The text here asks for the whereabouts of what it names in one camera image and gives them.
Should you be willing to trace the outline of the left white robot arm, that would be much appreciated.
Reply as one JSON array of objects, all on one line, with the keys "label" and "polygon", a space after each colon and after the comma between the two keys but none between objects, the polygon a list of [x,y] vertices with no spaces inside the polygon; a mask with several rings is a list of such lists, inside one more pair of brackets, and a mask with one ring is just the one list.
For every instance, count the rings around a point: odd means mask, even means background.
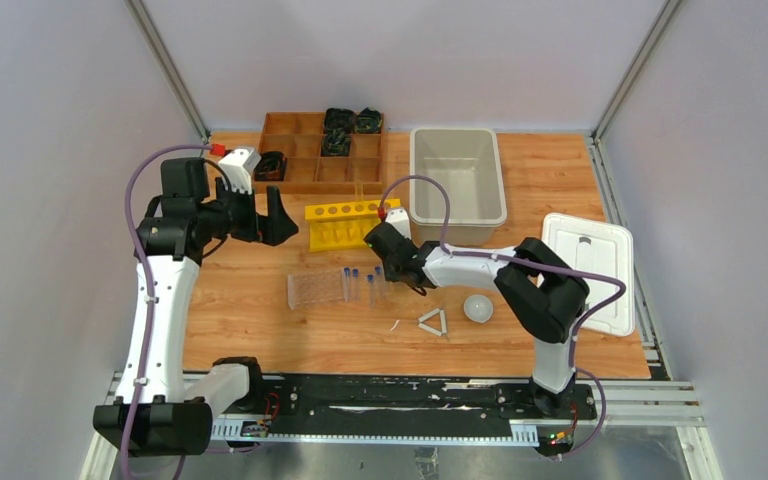
[{"label": "left white robot arm", "polygon": [[161,194],[140,223],[129,225],[138,259],[131,345],[113,404],[97,406],[92,419],[96,432],[126,455],[200,455],[230,406],[253,413],[265,403],[253,357],[221,358],[192,385],[182,364],[189,305],[210,241],[278,246],[298,232],[276,187],[266,190],[266,214],[257,212],[253,174],[260,161],[250,148],[227,153],[210,199],[207,160],[165,160]]}]

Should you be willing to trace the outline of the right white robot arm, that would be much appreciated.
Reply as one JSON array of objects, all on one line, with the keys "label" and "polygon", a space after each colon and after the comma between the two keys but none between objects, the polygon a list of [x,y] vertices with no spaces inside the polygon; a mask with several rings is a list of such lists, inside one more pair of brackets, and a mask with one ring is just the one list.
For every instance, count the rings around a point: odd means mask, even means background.
[{"label": "right white robot arm", "polygon": [[365,236],[365,243],[381,260],[387,281],[401,282],[422,296],[451,286],[499,293],[534,338],[533,408],[552,418],[569,407],[576,375],[573,344],[590,289],[545,243],[527,237],[497,250],[438,241],[418,246],[386,221]]}]

